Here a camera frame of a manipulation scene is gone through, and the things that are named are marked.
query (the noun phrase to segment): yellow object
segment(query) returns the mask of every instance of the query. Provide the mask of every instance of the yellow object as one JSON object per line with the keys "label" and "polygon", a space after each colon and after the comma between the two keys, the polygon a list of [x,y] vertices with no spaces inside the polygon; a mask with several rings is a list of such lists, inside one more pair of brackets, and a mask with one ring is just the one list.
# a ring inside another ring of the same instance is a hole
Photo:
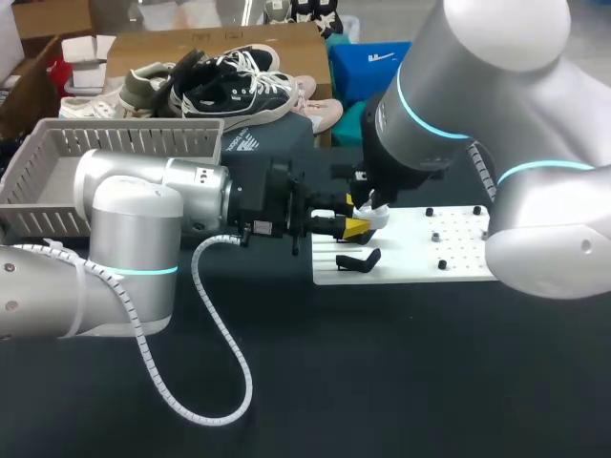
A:
{"label": "yellow object", "polygon": [[343,239],[365,234],[369,230],[369,221],[362,219],[346,218],[346,229]]}

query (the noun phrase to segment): white spiral cable wrap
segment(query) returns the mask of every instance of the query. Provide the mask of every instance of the white spiral cable wrap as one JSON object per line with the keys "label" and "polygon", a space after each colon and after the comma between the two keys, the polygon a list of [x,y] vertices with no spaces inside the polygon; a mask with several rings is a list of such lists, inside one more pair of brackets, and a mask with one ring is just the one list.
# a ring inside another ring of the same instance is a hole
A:
{"label": "white spiral cable wrap", "polygon": [[496,185],[492,177],[490,176],[490,173],[488,172],[488,168],[486,167],[484,158],[481,156],[479,150],[477,149],[477,145],[478,143],[474,143],[473,145],[471,145],[467,150],[467,153],[469,153],[471,160],[474,162],[475,169],[477,169],[477,173],[481,178],[481,182],[486,188],[488,197],[492,202],[494,202],[496,197]]}
{"label": "white spiral cable wrap", "polygon": [[159,372],[157,371],[157,367],[155,366],[155,362],[153,361],[153,355],[151,354],[151,350],[149,349],[149,345],[146,342],[146,338],[144,337],[144,333],[142,332],[142,324],[137,315],[136,309],[132,304],[132,300],[130,299],[127,292],[123,289],[121,283],[113,276],[112,273],[109,273],[104,270],[104,267],[100,267],[94,262],[90,260],[83,260],[74,252],[64,251],[61,248],[56,248],[52,246],[42,246],[42,245],[14,245],[14,248],[20,248],[22,250],[30,251],[32,253],[36,253],[39,255],[49,256],[51,258],[55,258],[57,260],[62,260],[74,266],[82,264],[85,268],[85,271],[99,277],[102,281],[104,281],[116,294],[119,298],[123,306],[125,307],[125,311],[129,316],[130,322],[136,331],[136,340],[138,349],[140,350],[140,354],[142,355],[142,360],[146,365],[146,368],[153,380],[153,384],[157,388],[159,394],[163,398],[163,400],[170,406],[178,415],[182,418],[193,422],[197,425],[201,425],[204,427],[223,427],[225,425],[229,425],[240,417],[244,415],[244,413],[248,410],[250,406],[250,402],[252,401],[252,375],[250,373],[250,369],[248,364],[246,363],[246,359],[244,358],[242,352],[238,348],[238,345],[229,334],[229,331],[222,323],[221,317],[217,313],[216,309],[212,305],[210,298],[203,289],[201,285],[200,273],[199,273],[199,262],[200,256],[203,250],[207,247],[214,245],[216,243],[230,243],[233,245],[240,245],[240,239],[232,236],[216,236],[211,239],[204,241],[198,248],[195,250],[193,254],[193,259],[191,262],[191,273],[193,275],[193,281],[198,289],[198,293],[202,298],[203,302],[206,305],[206,308],[210,312],[212,319],[215,324],[219,328],[219,331],[222,333],[224,338],[227,340],[227,343],[231,347],[234,355],[238,359],[240,366],[242,367],[242,372],[244,375],[246,390],[244,394],[244,399],[242,404],[238,409],[230,415],[221,418],[208,418],[202,417],[196,413],[189,411],[186,407],[182,406],[176,398],[170,393],[165,382],[161,379]]}

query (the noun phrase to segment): white pegboard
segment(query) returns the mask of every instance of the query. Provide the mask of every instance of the white pegboard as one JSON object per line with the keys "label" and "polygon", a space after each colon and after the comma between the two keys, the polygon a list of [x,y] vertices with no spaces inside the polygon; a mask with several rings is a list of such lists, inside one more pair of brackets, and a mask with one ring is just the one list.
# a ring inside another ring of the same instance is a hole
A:
{"label": "white pegboard", "polygon": [[[312,236],[312,270],[314,282],[326,284],[384,284],[437,281],[494,281],[485,260],[485,231],[490,215],[481,205],[481,214],[474,215],[474,206],[427,208],[392,208],[389,225],[377,231],[367,246],[338,243],[329,236]],[[317,217],[332,217],[332,212],[317,210]],[[432,241],[438,233],[441,241]],[[371,251],[380,248],[382,259],[371,272],[338,271],[337,255],[365,260]],[[445,260],[446,270],[438,263]]]}

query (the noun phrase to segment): pink sneaker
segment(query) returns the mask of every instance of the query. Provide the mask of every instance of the pink sneaker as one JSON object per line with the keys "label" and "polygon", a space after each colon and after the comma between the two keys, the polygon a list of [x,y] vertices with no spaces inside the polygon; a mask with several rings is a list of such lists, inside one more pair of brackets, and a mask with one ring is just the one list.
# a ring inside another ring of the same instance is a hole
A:
{"label": "pink sneaker", "polygon": [[312,121],[314,134],[317,135],[333,127],[342,118],[344,107],[333,98],[329,100],[305,100],[300,96],[293,112]]}
{"label": "pink sneaker", "polygon": [[316,80],[311,76],[297,76],[295,77],[297,86],[299,87],[299,96],[302,96],[305,100],[312,98],[316,92]]}

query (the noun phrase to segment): black tabletop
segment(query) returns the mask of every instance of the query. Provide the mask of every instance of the black tabletop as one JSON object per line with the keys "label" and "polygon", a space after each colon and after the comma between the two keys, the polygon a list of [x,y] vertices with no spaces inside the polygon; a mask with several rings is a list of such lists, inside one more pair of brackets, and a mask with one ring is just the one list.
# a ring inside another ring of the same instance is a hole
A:
{"label": "black tabletop", "polygon": [[[310,183],[356,154],[295,164]],[[402,206],[486,203],[463,157]],[[202,415],[242,401],[242,372],[181,254],[175,314],[150,338],[175,396]],[[515,457],[611,453],[611,303],[531,298],[498,282],[316,286],[305,243],[203,255],[204,286],[248,360],[254,401],[222,428],[161,400],[134,340],[0,345],[0,457]]]}

